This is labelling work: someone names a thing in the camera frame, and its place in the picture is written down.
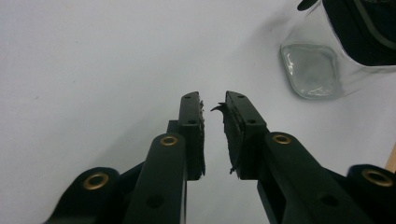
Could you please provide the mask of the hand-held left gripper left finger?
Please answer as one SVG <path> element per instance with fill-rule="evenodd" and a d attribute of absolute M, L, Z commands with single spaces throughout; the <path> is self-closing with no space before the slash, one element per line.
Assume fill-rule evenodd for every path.
<path fill-rule="evenodd" d="M 198 91 L 181 97 L 178 119 L 168 122 L 167 131 L 184 137 L 188 179 L 199 180 L 205 174 L 205 120 L 203 102 Z"/>

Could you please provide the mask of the light wooden edge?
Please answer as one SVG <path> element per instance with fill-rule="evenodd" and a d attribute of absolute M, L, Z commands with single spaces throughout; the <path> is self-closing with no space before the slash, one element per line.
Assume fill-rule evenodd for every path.
<path fill-rule="evenodd" d="M 389 154 L 385 169 L 394 174 L 396 173 L 396 144 L 393 146 L 393 149 Z"/>

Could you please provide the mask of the clear square glass jar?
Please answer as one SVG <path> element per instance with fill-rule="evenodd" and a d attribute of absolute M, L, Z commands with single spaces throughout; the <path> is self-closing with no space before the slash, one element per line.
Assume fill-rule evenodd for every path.
<path fill-rule="evenodd" d="M 304 11 L 280 45 L 280 55 L 294 91 L 306 99 L 334 99 L 358 91 L 390 74 L 396 65 L 366 66 L 343 50 L 322 0 Z"/>

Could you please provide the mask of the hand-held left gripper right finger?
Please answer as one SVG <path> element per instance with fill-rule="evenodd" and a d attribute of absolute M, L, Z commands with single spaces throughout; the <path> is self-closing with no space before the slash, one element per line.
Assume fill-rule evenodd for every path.
<path fill-rule="evenodd" d="M 226 91 L 225 102 L 213 111 L 223 115 L 231 172 L 243 180 L 257 180 L 261 167 L 259 138 L 269 133 L 267 124 L 246 95 Z"/>

